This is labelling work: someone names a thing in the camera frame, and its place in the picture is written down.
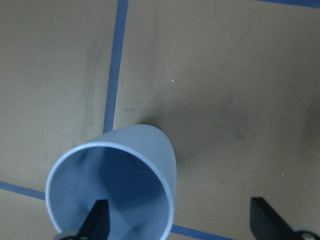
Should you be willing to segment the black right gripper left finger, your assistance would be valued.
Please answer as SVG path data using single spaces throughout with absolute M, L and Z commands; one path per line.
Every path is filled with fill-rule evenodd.
M 107 199 L 97 200 L 78 231 L 76 240 L 107 240 L 110 234 L 110 210 Z

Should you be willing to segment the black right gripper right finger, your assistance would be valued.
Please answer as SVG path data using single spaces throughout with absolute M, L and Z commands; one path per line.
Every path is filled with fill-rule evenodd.
M 256 240 L 301 240 L 263 197 L 250 199 L 250 230 Z

